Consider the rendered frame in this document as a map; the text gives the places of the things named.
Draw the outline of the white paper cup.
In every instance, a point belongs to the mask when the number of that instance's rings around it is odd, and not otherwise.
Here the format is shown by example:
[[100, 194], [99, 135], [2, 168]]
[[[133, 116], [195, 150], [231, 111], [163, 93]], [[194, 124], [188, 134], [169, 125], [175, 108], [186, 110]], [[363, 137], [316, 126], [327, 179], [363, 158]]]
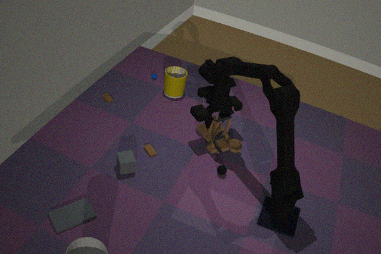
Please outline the white paper cup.
[[105, 245], [93, 237], [82, 237], [73, 241], [66, 254], [108, 254]]

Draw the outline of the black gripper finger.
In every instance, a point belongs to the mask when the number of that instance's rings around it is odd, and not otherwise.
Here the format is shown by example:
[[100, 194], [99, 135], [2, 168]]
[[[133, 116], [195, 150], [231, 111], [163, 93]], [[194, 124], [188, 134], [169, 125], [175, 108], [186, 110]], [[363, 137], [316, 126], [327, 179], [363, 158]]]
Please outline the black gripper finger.
[[208, 118], [207, 120], [205, 120], [205, 125], [206, 125], [207, 129], [209, 129], [212, 121], [213, 121], [213, 117], [212, 116], [211, 116], [211, 118]]
[[231, 110], [231, 111], [226, 111], [226, 110], [220, 111], [219, 116], [218, 116], [218, 119], [219, 119], [219, 118], [229, 117], [229, 116], [231, 116], [232, 114], [234, 114], [234, 111], [233, 111], [233, 110]]

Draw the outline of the yellow cup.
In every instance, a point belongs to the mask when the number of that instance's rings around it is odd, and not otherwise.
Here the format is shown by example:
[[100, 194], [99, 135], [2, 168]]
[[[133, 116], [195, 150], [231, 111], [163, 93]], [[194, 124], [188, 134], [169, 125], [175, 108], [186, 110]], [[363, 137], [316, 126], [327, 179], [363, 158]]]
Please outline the yellow cup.
[[169, 98], [183, 96], [188, 72], [179, 66], [170, 66], [165, 69], [164, 94]]

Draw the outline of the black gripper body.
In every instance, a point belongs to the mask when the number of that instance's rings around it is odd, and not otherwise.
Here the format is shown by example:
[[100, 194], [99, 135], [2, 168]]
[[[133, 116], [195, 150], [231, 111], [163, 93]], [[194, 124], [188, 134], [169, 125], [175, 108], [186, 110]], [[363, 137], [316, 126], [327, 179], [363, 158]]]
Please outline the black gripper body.
[[231, 111], [234, 106], [235, 111], [240, 111], [242, 109], [242, 102], [236, 96], [219, 96], [216, 95], [213, 90], [210, 90], [211, 100], [209, 101], [209, 106], [204, 108], [202, 104], [192, 106], [190, 113], [198, 121], [202, 122], [211, 118], [214, 112], [219, 111]]

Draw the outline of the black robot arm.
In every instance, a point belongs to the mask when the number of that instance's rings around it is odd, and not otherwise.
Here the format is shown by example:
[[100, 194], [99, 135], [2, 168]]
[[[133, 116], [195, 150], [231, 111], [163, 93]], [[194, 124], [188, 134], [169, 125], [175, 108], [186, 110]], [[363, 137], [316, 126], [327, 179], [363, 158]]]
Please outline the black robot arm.
[[[277, 136], [277, 168], [270, 173], [271, 201], [267, 213], [285, 223], [296, 201], [304, 197], [299, 172], [294, 166], [294, 119], [301, 97], [299, 90], [275, 65], [243, 62], [237, 57], [218, 59], [216, 63], [208, 59], [200, 66], [199, 74], [214, 84], [198, 88], [198, 96], [207, 103], [211, 100], [210, 90], [219, 96], [230, 93], [230, 88], [236, 86], [232, 75], [262, 82], [263, 93], [276, 117]], [[274, 89], [271, 79], [281, 87]]]

